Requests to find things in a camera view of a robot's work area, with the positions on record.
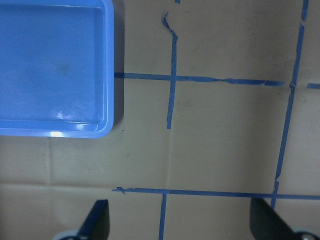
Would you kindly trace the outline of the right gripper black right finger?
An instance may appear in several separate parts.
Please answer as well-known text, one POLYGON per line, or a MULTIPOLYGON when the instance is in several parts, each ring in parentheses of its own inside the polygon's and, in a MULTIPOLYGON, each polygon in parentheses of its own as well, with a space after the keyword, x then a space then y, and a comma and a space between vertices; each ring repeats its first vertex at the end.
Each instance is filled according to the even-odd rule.
POLYGON ((249 228, 256 240, 318 240, 309 231, 294 231, 262 198, 252 198, 249 210, 249 228))

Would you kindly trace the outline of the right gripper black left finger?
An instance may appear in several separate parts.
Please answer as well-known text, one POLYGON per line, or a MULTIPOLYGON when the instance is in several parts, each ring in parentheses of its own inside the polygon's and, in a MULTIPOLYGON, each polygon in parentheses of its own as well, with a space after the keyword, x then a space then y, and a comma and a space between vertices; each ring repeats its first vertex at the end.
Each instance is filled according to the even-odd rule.
POLYGON ((110 213, 107 199, 97 200, 79 228, 77 240, 107 240, 110 234, 110 213))

